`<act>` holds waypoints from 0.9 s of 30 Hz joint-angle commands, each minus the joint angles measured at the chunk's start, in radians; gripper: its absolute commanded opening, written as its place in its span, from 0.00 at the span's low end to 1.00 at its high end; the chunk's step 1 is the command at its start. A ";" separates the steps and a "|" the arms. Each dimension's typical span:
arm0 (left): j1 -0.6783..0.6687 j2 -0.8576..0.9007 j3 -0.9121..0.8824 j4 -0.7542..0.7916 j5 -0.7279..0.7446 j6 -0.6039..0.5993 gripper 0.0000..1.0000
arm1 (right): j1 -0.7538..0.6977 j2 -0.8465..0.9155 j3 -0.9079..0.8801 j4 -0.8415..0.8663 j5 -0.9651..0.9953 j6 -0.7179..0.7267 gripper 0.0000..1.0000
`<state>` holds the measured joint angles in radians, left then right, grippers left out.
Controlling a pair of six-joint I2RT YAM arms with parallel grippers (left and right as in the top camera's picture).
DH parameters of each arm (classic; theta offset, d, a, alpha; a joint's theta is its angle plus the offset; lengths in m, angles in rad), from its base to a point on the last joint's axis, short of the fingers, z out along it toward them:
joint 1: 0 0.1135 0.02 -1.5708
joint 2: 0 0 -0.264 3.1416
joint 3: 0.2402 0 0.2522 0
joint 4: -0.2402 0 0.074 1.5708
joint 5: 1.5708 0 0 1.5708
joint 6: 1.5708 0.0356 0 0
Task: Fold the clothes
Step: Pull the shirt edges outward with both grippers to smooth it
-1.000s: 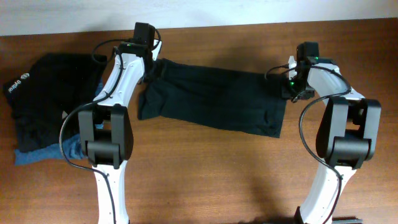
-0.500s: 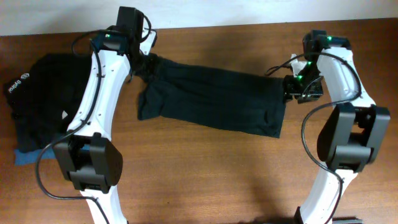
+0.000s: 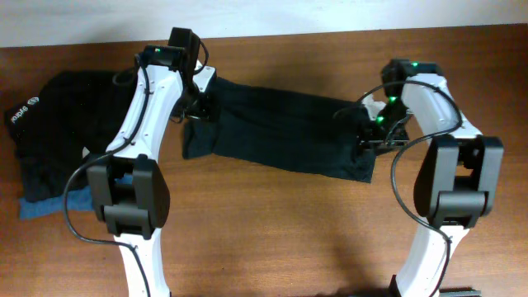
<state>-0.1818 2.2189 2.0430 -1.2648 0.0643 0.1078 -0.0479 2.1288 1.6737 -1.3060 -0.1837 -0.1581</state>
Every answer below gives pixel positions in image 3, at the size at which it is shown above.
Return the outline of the dark green t-shirt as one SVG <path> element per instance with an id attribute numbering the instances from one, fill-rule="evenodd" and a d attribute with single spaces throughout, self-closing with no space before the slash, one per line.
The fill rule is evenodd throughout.
<path id="1" fill-rule="evenodd" d="M 374 123 L 366 107 L 299 92 L 217 78 L 207 92 L 214 119 L 184 125 L 185 159 L 215 154 L 302 172 L 369 183 L 385 151 L 366 144 Z"/>

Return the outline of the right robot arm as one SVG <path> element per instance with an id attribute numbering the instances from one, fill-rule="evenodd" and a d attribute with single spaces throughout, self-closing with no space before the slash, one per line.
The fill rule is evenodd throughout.
<path id="1" fill-rule="evenodd" d="M 385 295 L 479 296 L 472 289 L 443 291 L 441 283 L 457 246 L 494 206 L 502 141 L 469 122 L 437 64 L 392 59 L 381 77 L 387 101 L 373 101 L 371 92 L 359 100 L 370 116 L 359 148 L 394 150 L 398 161 L 412 146 L 428 145 L 413 188 L 415 209 L 404 209 L 417 232 Z"/>

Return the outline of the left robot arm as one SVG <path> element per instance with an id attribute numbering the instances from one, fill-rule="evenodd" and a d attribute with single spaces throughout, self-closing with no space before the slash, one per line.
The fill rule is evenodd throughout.
<path id="1" fill-rule="evenodd" d="M 93 210 L 122 256 L 130 296 L 169 296 L 161 248 L 170 191 L 158 165 L 172 119 L 211 120 L 208 98 L 215 69 L 199 60 L 200 37 L 172 28 L 166 45 L 136 57 L 134 95 L 106 153 L 87 168 Z"/>

